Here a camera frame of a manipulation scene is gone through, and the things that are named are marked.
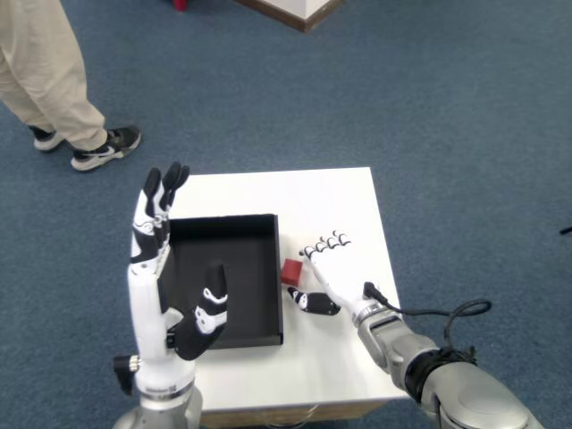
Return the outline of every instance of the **shoe sole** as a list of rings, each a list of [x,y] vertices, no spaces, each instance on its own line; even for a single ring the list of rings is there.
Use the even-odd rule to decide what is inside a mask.
[[[54,141],[49,143],[45,141],[40,141],[38,139],[34,139],[34,147],[40,152],[47,153],[54,151],[58,146],[60,146],[61,143],[65,141],[63,137],[58,136],[57,134],[55,136],[57,137],[57,139],[54,139]]]
[[[71,166],[76,169],[78,172],[88,172],[89,170],[94,170],[97,167],[101,167],[102,165],[107,164],[109,161],[113,159],[120,159],[124,158],[125,156],[129,155],[139,146],[141,142],[141,133],[139,133],[137,139],[133,142],[131,146],[129,146],[125,151],[120,150],[119,152],[115,152],[113,155],[103,156],[103,157],[93,157],[91,158],[93,163],[77,163],[75,162],[75,158],[71,159]]]

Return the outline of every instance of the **red block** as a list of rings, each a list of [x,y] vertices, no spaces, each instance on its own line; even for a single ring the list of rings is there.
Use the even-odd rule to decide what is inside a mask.
[[[187,9],[187,0],[172,0],[172,5],[177,11],[185,11]]]
[[[284,267],[282,268],[282,273],[280,274],[280,280],[282,281],[282,283],[290,284],[292,286],[298,286],[301,272],[302,272],[301,262],[294,261],[293,259],[286,259],[284,261]]]

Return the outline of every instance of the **cable connector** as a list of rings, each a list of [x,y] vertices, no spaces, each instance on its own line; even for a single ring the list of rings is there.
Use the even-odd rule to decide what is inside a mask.
[[[115,376],[123,393],[128,396],[133,394],[133,377],[139,370],[140,362],[137,355],[114,357]]]

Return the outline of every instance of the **black tray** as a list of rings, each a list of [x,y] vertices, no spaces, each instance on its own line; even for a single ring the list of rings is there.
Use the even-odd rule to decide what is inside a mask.
[[[278,218],[275,214],[171,221],[171,253],[161,274],[168,307],[194,307],[213,260],[224,264],[227,324],[212,349],[282,344]]]

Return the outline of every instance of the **person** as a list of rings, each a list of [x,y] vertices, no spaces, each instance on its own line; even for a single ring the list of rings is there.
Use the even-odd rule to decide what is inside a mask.
[[[88,101],[80,47],[60,0],[0,0],[0,99],[34,135],[34,147],[71,145],[71,166],[97,168],[131,153],[134,126],[104,128]]]

